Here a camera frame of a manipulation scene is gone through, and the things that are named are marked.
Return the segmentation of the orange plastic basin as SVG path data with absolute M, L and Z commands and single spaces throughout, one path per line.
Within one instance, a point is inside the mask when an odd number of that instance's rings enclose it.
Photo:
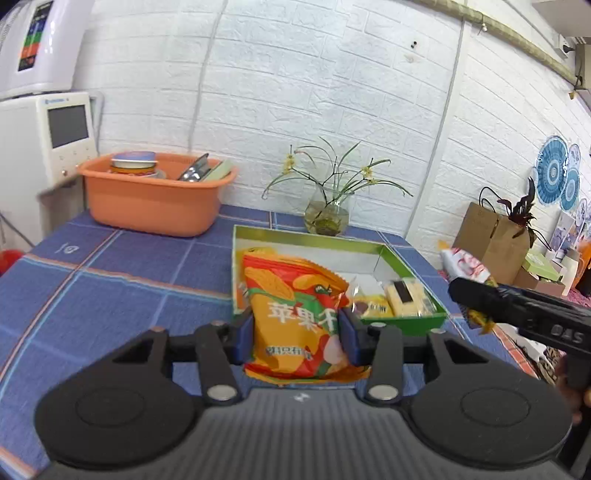
M 162 178 L 114 173 L 111 154 L 84 162 L 78 173 L 84 178 L 89 213 L 101 224 L 173 237 L 194 237 L 208 230 L 221 210 L 221 196 L 235 181 L 238 170 L 213 181 L 182 182 L 178 177 L 193 157 L 155 154 Z

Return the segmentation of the yellow cake packet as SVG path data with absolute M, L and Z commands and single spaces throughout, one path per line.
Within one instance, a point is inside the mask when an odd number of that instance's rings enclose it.
M 383 285 L 372 275 L 353 276 L 346 296 L 351 309 L 362 319 L 386 319 L 394 316 Z

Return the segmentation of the orange apple chips packet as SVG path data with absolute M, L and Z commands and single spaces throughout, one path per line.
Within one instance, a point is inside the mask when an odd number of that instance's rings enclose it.
M 354 383 L 369 376 L 353 365 L 339 337 L 339 309 L 349 283 L 310 260 L 273 248 L 242 251 L 242 279 L 254 319 L 250 378 L 274 385 Z

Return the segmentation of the green cardboard box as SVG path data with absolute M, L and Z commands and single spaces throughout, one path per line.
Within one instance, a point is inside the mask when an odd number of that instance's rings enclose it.
M 235 315 L 249 306 L 245 281 L 239 276 L 242 268 L 239 255 L 252 248 L 264 247 L 315 262 L 346 281 L 355 282 L 367 294 L 378 292 L 394 280 L 418 280 L 433 302 L 435 313 L 423 318 L 394 318 L 393 322 L 408 335 L 421 335 L 432 328 L 442 327 L 451 317 L 448 307 L 452 302 L 445 293 L 444 279 L 412 248 L 245 225 L 236 225 L 232 233 L 232 307 Z

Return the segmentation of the blue paper fan decoration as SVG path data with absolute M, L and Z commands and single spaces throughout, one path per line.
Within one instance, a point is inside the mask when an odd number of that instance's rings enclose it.
M 578 144 L 570 144 L 559 135 L 550 136 L 541 147 L 533 168 L 537 198 L 543 205 L 558 204 L 564 212 L 575 208 L 580 192 Z

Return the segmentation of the brown paper bag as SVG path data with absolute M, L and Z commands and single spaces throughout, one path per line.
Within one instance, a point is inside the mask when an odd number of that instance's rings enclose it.
M 512 284 L 536 240 L 533 230 L 520 226 L 484 206 L 472 202 L 453 246 L 479 259 L 500 284 Z

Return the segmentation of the white machine with screen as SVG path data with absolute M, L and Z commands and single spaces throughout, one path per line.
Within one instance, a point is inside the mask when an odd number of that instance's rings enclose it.
M 97 156 L 87 92 L 32 95 L 1 103 L 1 164 L 33 194 L 77 176 Z

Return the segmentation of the white water purifier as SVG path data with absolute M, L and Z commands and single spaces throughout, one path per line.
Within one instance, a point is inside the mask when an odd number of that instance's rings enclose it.
M 71 89 L 93 0 L 20 1 L 1 20 L 1 98 Z

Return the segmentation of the blue patterned tablecloth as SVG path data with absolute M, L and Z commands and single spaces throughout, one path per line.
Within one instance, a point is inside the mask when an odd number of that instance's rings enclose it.
M 300 217 L 225 206 L 193 238 L 110 228 L 81 214 L 1 279 L 1 466 L 11 479 L 46 462 L 33 427 L 40 397 L 137 334 L 187 334 L 235 310 L 238 226 L 301 233 Z

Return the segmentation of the purple leaf plant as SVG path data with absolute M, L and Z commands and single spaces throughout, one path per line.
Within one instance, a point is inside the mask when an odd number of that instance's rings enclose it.
M 508 212 L 510 221 L 520 226 L 523 231 L 531 230 L 531 221 L 535 219 L 531 210 L 535 204 L 536 186 L 532 177 L 528 178 L 528 191 L 516 203 L 512 204 L 508 199 L 499 198 L 497 203 L 503 205 Z

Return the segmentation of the tin can in basin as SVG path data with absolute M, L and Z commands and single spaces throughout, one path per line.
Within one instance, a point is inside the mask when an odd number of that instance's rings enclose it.
M 114 154 L 110 172 L 128 176 L 147 177 L 156 173 L 156 155 L 151 151 L 128 151 Z

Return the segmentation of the glass vase with orchid plant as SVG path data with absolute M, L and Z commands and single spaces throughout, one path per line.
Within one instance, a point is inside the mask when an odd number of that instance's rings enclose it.
M 290 184 L 311 186 L 311 197 L 304 209 L 304 227 L 311 234 L 335 237 L 348 229 L 352 216 L 349 202 L 363 190 L 388 187 L 404 196 L 412 195 L 400 183 L 377 176 L 377 168 L 391 164 L 391 159 L 373 157 L 360 166 L 353 165 L 351 157 L 360 145 L 356 142 L 339 151 L 324 137 L 317 143 L 291 145 L 280 173 L 264 187 L 263 200 Z

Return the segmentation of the rice cracker packet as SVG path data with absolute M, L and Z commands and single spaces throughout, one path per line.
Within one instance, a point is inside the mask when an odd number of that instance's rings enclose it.
M 390 282 L 385 294 L 394 317 L 427 317 L 437 312 L 424 285 L 415 278 Z

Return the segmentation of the red white candy packet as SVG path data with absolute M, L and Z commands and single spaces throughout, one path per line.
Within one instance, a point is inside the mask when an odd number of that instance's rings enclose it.
M 449 282 L 456 278 L 464 278 L 491 287 L 498 286 L 486 266 L 469 252 L 453 247 L 443 240 L 438 241 L 438 249 Z M 479 329 L 481 335 L 489 334 L 494 329 L 495 322 L 485 314 L 462 304 L 459 308 L 471 329 Z

